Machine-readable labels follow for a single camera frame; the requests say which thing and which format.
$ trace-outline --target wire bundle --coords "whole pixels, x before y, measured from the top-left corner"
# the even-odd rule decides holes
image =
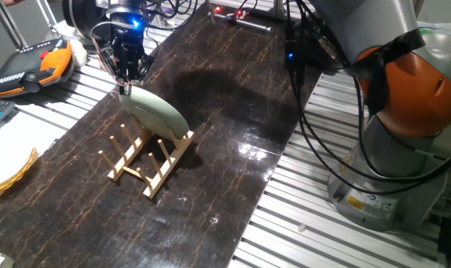
[[[302,0],[295,0],[296,4],[298,5],[298,9],[301,14],[301,29],[300,29],[300,42],[303,40],[303,34],[304,31],[308,31],[309,35],[311,36],[320,36],[320,29],[321,24],[319,23],[319,20],[314,16],[314,14],[311,12],[311,10],[306,6],[306,4]],[[311,127],[310,123],[308,122],[305,114],[304,114],[304,108],[301,105],[301,87],[304,84],[304,67],[303,69],[300,69],[301,65],[303,65],[303,62],[301,62],[300,56],[300,42],[298,43],[298,47],[296,45],[293,46],[293,48],[288,48],[287,50],[287,43],[295,43],[295,34],[293,33],[293,27],[291,23],[290,18],[290,3],[287,1],[287,29],[286,29],[286,63],[287,63],[287,70],[290,74],[290,81],[292,84],[292,90],[295,95],[295,99],[297,102],[298,107],[298,117],[299,117],[299,125],[301,128],[301,132],[305,138],[305,141],[308,143],[308,146],[313,151],[313,153],[316,155],[318,160],[339,180],[341,180],[343,183],[345,183],[350,188],[353,188],[357,191],[361,191],[363,193],[367,194],[378,194],[378,195],[388,195],[388,194],[399,194],[405,191],[409,191],[413,188],[416,188],[422,184],[425,184],[427,182],[432,181],[433,179],[436,179],[438,176],[440,176],[442,173],[446,172],[451,168],[451,158],[445,159],[444,157],[435,156],[427,152],[419,151],[412,146],[405,144],[403,141],[396,138],[394,135],[392,135],[391,132],[388,131],[388,133],[391,135],[392,138],[394,138],[396,141],[398,141],[399,144],[403,145],[405,148],[409,150],[413,150],[416,153],[424,153],[428,156],[434,157],[436,159],[443,160],[444,162],[441,163],[438,167],[436,167],[434,170],[431,170],[428,173],[425,173],[420,176],[410,176],[410,177],[386,177],[382,176],[378,170],[372,165],[371,161],[368,158],[368,155],[365,152],[365,146],[362,138],[362,132],[363,132],[363,118],[364,118],[364,112],[362,107],[362,100],[361,100],[361,91],[359,89],[359,84],[357,79],[354,77],[354,85],[356,87],[356,95],[358,99],[358,118],[359,118],[359,148],[362,152],[363,158],[366,162],[366,164],[370,167],[370,169],[373,170],[376,174],[379,176],[372,176],[367,173],[363,173],[360,170],[357,170],[356,168],[350,166],[348,163],[344,162],[341,158],[339,158],[335,153],[333,153],[324,143],[323,141],[316,135],[316,133],[313,131],[313,128]],[[289,57],[292,55],[293,57],[297,57],[298,59],[291,60]],[[345,166],[346,168],[352,170],[356,174],[365,177],[366,179],[373,180],[375,182],[387,182],[387,183],[395,183],[395,184],[403,184],[403,185],[409,185],[394,191],[370,191],[367,189],[359,188],[355,186],[353,183],[347,181],[343,177],[341,177],[336,171],[333,170],[330,165],[328,165],[324,159],[319,155],[319,153],[316,151],[316,149],[313,147],[313,145],[310,142],[310,139],[308,135],[305,132],[305,127],[310,131],[312,136],[315,140],[324,148],[324,150],[329,153],[337,162],[339,162],[341,165]]]

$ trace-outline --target metal frame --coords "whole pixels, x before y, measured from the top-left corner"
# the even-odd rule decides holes
[[[17,50],[22,50],[28,47],[24,37],[17,28],[16,23],[12,19],[12,16],[2,0],[0,0],[0,21]]]

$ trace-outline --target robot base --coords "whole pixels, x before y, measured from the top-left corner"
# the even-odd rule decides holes
[[[364,140],[372,164],[387,176],[413,176],[426,173],[439,164],[398,144],[388,136],[376,118],[370,120],[364,133]],[[420,145],[420,148],[432,145],[430,138],[422,141],[416,141],[416,138],[413,140],[410,142],[413,142],[414,146]],[[349,152],[345,161],[364,173],[380,177],[365,163],[359,145]],[[335,171],[358,188],[370,191],[393,191],[410,185],[376,182],[341,165]],[[381,232],[396,228],[416,229],[441,196],[447,183],[447,174],[448,172],[443,173],[412,190],[392,195],[374,195],[356,191],[331,174],[327,189],[330,200],[339,213],[359,226]]]

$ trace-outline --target wooden peg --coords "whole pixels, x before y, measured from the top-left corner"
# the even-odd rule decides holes
[[[123,130],[124,135],[128,138],[128,141],[129,141],[129,142],[131,143],[131,145],[133,146],[133,148],[136,149],[136,143],[135,143],[135,141],[133,140],[133,137],[129,134],[128,129],[124,126],[124,124],[121,124],[120,127],[121,127],[121,129]]]
[[[148,156],[151,159],[151,162],[153,163],[154,168],[156,169],[156,171],[158,172],[158,175],[160,178],[163,177],[163,173],[161,172],[161,168],[159,168],[158,166],[158,162],[156,161],[156,159],[154,158],[153,153],[148,153]]]
[[[106,156],[106,154],[105,154],[102,150],[99,150],[99,151],[98,151],[98,154],[101,155],[101,156],[103,157],[103,159],[105,159],[105,161],[106,161],[106,163],[108,164],[108,166],[109,166],[111,169],[113,169],[113,173],[116,174],[116,168],[115,168],[115,166],[113,165],[113,163],[108,159],[108,156]]]
[[[139,176],[141,177],[141,179],[144,181],[144,183],[146,183],[146,186],[149,187],[149,186],[150,186],[150,181],[149,181],[149,179],[144,175],[144,172],[141,170],[141,168],[137,167],[137,168],[136,168],[136,172],[139,173]]]
[[[169,129],[169,135],[171,135],[171,140],[174,143],[174,147],[179,147],[179,141],[177,140],[176,136],[174,135],[174,132],[172,129]]]
[[[172,164],[171,158],[169,157],[169,153],[167,153],[166,148],[164,148],[164,144],[161,139],[158,140],[158,144],[161,148],[161,151],[163,151],[164,157],[166,157],[167,162],[171,165]]]
[[[116,150],[121,154],[121,157],[124,158],[124,160],[127,160],[127,156],[124,154],[123,149],[121,149],[121,146],[118,144],[118,142],[115,140],[114,136],[110,136],[109,139],[112,141],[113,145],[115,145]]]

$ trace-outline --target black cable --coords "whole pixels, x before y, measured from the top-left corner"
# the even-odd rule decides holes
[[[179,11],[179,8],[187,1],[189,2],[189,4],[188,4],[188,8],[186,9],[186,11]],[[193,0],[184,0],[183,2],[181,2],[181,4],[179,4],[179,6],[178,6],[178,14],[179,15],[187,14],[189,12],[192,4],[193,4]]]
[[[291,24],[291,19],[290,19],[290,4],[287,2],[287,23],[288,25]],[[294,84],[293,81],[293,72],[290,75],[291,79],[292,79],[292,83]],[[338,156],[336,156],[329,148],[327,148],[327,146],[322,142],[322,140],[315,134],[315,132],[313,131],[313,128],[310,126],[310,124],[307,122],[306,117],[304,116],[304,114],[301,112],[300,114],[300,122],[301,122],[301,127],[303,126],[303,123],[305,123],[305,125],[307,125],[307,128],[310,130],[310,132],[312,133],[313,137],[315,138],[315,140],[317,140],[318,143],[320,143],[320,145],[327,151],[327,153],[329,153],[334,159],[336,159],[338,162],[340,162],[340,164],[344,165],[345,167],[349,168],[350,170],[352,170],[355,173],[358,173],[361,176],[364,176],[368,179],[373,179],[375,181],[379,181],[379,182],[392,182],[392,183],[406,183],[406,184],[410,184],[410,183],[417,183],[416,185],[411,185],[410,188],[403,188],[401,189],[402,191],[406,191],[409,190],[413,187],[417,187],[419,185],[421,185],[422,183],[428,182],[432,179],[434,179],[438,174],[440,174],[441,172],[445,171],[448,167],[451,166],[451,159],[447,159],[442,165],[440,165],[439,167],[437,167],[436,169],[424,174],[424,175],[420,175],[420,176],[413,176],[413,177],[403,177],[403,178],[378,178],[375,176],[370,176],[366,173],[361,172],[360,170],[357,170],[354,167],[351,167],[350,165],[348,165],[348,163],[342,161]],[[307,139],[307,134],[304,131],[304,127],[302,128],[302,133],[304,135],[304,137]]]
[[[156,41],[154,38],[152,38],[149,34],[148,34],[148,30],[149,30],[150,28],[148,27],[148,28],[146,28],[146,36],[149,38],[149,39],[151,39],[155,44],[156,44],[156,47],[158,47],[159,46],[159,42],[158,41]]]
[[[163,30],[163,31],[174,31],[174,30],[177,30],[177,29],[180,29],[180,28],[186,26],[186,24],[189,23],[190,20],[192,20],[194,14],[196,13],[197,2],[198,2],[198,0],[195,1],[194,9],[193,9],[193,12],[191,13],[191,15],[185,21],[183,21],[181,25],[174,27],[174,28],[161,28],[161,27],[157,27],[154,25],[148,25],[148,27],[152,28],[152,29]]]
[[[239,6],[239,8],[238,8],[237,10],[241,10],[242,7],[243,7],[243,5],[245,5],[247,1],[248,1],[248,0],[243,0],[242,4]]]
[[[362,103],[361,103],[361,89],[359,88],[359,83],[358,83],[358,80],[356,77],[353,77],[353,81],[354,81],[354,86],[356,88],[356,96],[358,99],[358,144],[359,144],[359,148],[361,149],[362,157],[364,158],[368,167],[376,174],[382,176],[381,172],[379,172],[378,169],[376,169],[374,167],[374,165],[371,163],[371,160],[369,160],[368,154],[366,153],[365,142],[363,141],[363,137],[362,137],[362,131],[363,131],[362,121],[364,118],[364,112],[362,110]]]
[[[299,0],[301,2],[301,5],[303,6],[303,8],[305,9],[305,11],[308,13],[308,15],[312,18],[312,20],[316,23],[316,27],[317,28],[321,28],[320,27],[320,21],[316,18],[315,14],[313,14],[313,12],[308,8],[308,6],[302,1]]]
[[[411,189],[413,189],[413,188],[416,188],[416,187],[418,187],[418,186],[420,186],[420,185],[422,185],[422,184],[424,184],[424,183],[427,182],[427,180],[423,180],[423,181],[418,182],[418,183],[416,183],[416,184],[407,186],[407,187],[405,187],[405,188],[397,189],[397,190],[394,190],[394,191],[381,191],[381,192],[378,192],[378,191],[370,191],[370,190],[366,190],[366,189],[359,188],[359,187],[353,185],[352,183],[348,182],[348,181],[347,181],[346,179],[344,179],[343,177],[341,177],[341,176],[340,176],[340,175],[339,175],[332,167],[330,167],[330,166],[327,164],[327,162],[325,162],[324,159],[319,155],[319,153],[316,151],[316,149],[315,149],[315,148],[313,147],[313,145],[311,144],[311,142],[310,142],[310,140],[309,140],[307,134],[305,133],[305,129],[304,129],[304,125],[303,125],[304,121],[303,121],[302,116],[301,116],[303,113],[302,113],[302,108],[301,108],[300,95],[299,95],[299,93],[298,93],[297,90],[296,90],[295,83],[294,83],[293,80],[292,80],[292,79],[293,79],[293,76],[292,76],[292,75],[290,75],[290,79],[291,79],[291,84],[292,84],[292,90],[293,90],[293,92],[294,92],[294,94],[295,94],[295,99],[297,100],[297,104],[298,104],[298,114],[299,114],[300,128],[301,128],[302,133],[304,134],[305,141],[308,143],[308,146],[309,146],[310,149],[313,151],[313,153],[316,155],[316,158],[318,158],[318,160],[324,165],[324,167],[327,168],[327,169],[328,169],[328,170],[329,170],[329,171],[330,171],[337,179],[339,179],[340,181],[342,181],[343,183],[345,183],[347,186],[349,186],[350,188],[352,188],[352,189],[354,189],[354,190],[356,190],[356,191],[361,191],[361,192],[366,193],[366,194],[376,194],[376,195],[390,195],[390,194],[399,194],[399,193],[403,193],[403,192],[405,192],[405,191],[408,191],[408,190],[411,190]]]

